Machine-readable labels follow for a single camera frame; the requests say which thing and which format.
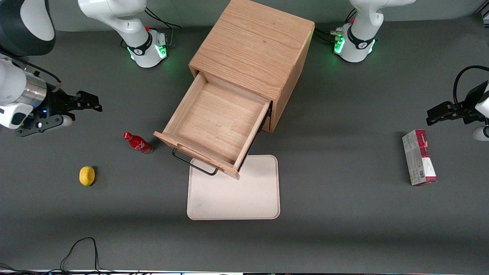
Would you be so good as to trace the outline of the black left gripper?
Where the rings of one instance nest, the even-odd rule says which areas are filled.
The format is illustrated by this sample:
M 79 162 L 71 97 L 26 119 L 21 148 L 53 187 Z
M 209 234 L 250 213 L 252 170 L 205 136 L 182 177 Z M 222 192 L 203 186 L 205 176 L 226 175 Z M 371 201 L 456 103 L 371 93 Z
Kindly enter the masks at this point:
M 442 102 L 427 111 L 427 125 L 432 126 L 440 121 L 444 121 L 448 115 L 450 118 L 462 118 L 464 124 L 473 122 L 487 122 L 487 117 L 476 110 L 475 106 L 484 97 L 487 91 L 488 82 L 485 81 L 471 89 L 461 102 L 463 111 L 460 111 L 456 104 L 452 102 Z

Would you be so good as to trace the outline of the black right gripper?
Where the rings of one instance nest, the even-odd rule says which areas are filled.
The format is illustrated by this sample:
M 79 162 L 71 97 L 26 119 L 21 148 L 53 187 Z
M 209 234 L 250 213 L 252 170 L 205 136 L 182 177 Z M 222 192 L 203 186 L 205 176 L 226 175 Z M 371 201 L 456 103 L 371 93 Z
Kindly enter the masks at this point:
M 78 108 L 78 102 L 82 104 L 83 109 L 91 109 L 102 112 L 102 106 L 99 105 L 98 96 L 88 92 L 78 92 L 77 95 L 68 95 L 62 89 L 54 92 L 53 89 L 47 90 L 47 95 L 42 103 L 36 107 L 36 115 L 40 118 L 47 118 L 54 115 L 66 115 L 72 120 L 76 117 L 70 111 Z

